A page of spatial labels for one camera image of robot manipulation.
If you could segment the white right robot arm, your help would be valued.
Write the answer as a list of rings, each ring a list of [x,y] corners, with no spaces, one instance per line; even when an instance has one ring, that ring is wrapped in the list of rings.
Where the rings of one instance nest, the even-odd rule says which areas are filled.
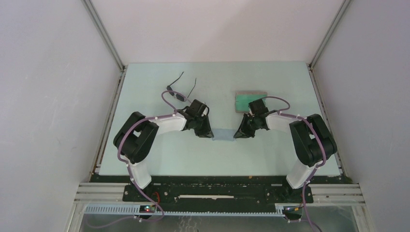
[[[281,195],[285,201],[294,202],[301,195],[300,188],[307,186],[316,171],[337,153],[337,144],[319,114],[302,117],[286,113],[289,109],[287,106],[270,111],[264,98],[251,101],[249,112],[243,115],[234,138],[253,138],[260,129],[282,131],[292,136],[297,161],[286,176]]]

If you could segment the black round sunglasses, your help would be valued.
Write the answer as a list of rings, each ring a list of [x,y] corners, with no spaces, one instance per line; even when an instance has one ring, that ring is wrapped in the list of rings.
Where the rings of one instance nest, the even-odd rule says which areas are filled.
[[[173,82],[171,82],[169,85],[166,86],[166,90],[167,92],[174,97],[175,99],[179,100],[180,102],[190,102],[189,97],[191,96],[192,92],[194,91],[196,84],[197,84],[197,79],[195,78],[194,80],[194,84],[193,87],[191,88],[191,90],[189,91],[188,95],[185,96],[180,92],[177,92],[173,89],[173,85],[183,76],[185,72],[182,71],[181,74],[179,75],[179,77],[174,80]]]

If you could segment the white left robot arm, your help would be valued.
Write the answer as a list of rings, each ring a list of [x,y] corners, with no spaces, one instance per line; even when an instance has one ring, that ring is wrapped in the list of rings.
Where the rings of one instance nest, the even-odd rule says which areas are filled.
[[[162,116],[146,117],[133,112],[113,140],[117,158],[125,163],[131,182],[136,185],[134,195],[148,201],[153,195],[151,175],[145,162],[157,135],[173,131],[193,130],[199,138],[213,138],[209,122],[209,107],[198,101]]]

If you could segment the light blue cleaning cloth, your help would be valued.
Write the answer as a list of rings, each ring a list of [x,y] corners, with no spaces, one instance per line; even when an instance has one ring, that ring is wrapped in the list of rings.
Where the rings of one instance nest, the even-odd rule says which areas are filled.
[[[235,141],[234,135],[236,133],[233,129],[213,129],[214,137],[212,141]]]

